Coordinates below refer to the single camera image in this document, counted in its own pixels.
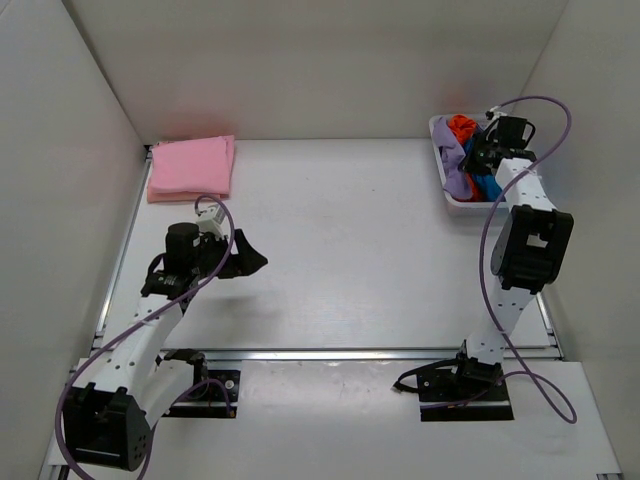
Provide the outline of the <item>purple t shirt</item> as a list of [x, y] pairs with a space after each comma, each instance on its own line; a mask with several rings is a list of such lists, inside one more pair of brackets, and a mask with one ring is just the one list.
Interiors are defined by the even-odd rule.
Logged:
[[445, 117], [439, 117], [434, 123], [432, 141], [440, 153], [445, 174], [444, 190], [457, 201], [470, 200], [473, 196], [472, 187], [466, 174], [459, 169], [465, 158], [465, 152], [449, 128]]

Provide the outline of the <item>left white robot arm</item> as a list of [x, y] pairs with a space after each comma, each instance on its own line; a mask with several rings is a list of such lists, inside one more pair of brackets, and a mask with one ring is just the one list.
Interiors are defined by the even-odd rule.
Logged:
[[169, 334], [208, 282], [247, 277], [267, 263], [240, 229], [224, 236], [194, 223], [169, 226], [129, 327], [108, 343], [102, 365], [83, 364], [64, 395], [56, 436], [66, 460], [125, 471], [145, 463], [161, 417], [207, 384], [199, 351], [161, 352]]

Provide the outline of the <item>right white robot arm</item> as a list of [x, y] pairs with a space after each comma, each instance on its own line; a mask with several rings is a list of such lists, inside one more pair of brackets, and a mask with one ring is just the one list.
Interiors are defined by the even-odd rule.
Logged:
[[535, 154], [527, 146], [534, 134], [528, 120], [494, 114], [465, 161], [495, 174], [501, 202], [509, 207], [490, 258], [494, 283], [485, 299], [491, 312], [457, 355], [454, 382], [468, 390], [489, 388], [502, 375], [510, 336], [529, 303], [558, 277], [574, 226], [572, 215], [549, 200], [532, 167]]

